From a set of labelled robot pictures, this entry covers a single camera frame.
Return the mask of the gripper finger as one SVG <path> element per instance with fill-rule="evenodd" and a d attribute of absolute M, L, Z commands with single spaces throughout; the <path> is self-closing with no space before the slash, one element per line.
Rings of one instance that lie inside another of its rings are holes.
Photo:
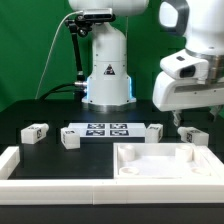
<path fill-rule="evenodd" d="M 212 121 L 216 120 L 217 116 L 220 114 L 223 108 L 224 108 L 224 105 L 217 105 L 211 108 L 210 115 L 211 115 Z"/>
<path fill-rule="evenodd" d="M 179 127 L 181 124 L 181 111 L 174 110 L 172 111 L 173 114 L 173 123 L 176 127 Z"/>

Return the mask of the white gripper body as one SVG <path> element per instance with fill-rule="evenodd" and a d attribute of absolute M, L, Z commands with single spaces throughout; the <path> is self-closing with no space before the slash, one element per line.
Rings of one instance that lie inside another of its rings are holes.
<path fill-rule="evenodd" d="M 224 104 L 224 78 L 212 84 L 198 84 L 196 79 L 176 80 L 165 72 L 157 78 L 153 103 L 160 111 L 175 111 Z"/>

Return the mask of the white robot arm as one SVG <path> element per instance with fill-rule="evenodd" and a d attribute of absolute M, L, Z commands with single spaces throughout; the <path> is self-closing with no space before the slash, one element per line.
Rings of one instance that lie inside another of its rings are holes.
<path fill-rule="evenodd" d="M 98 111 L 116 111 L 136 101 L 127 75 L 126 38 L 110 25 L 117 16 L 141 14 L 149 0 L 68 0 L 79 12 L 77 32 L 93 34 L 93 70 L 82 102 Z M 186 39 L 185 47 L 160 61 L 153 103 L 170 111 L 179 125 L 184 109 L 224 108 L 224 0 L 162 0 L 159 23 Z"/>

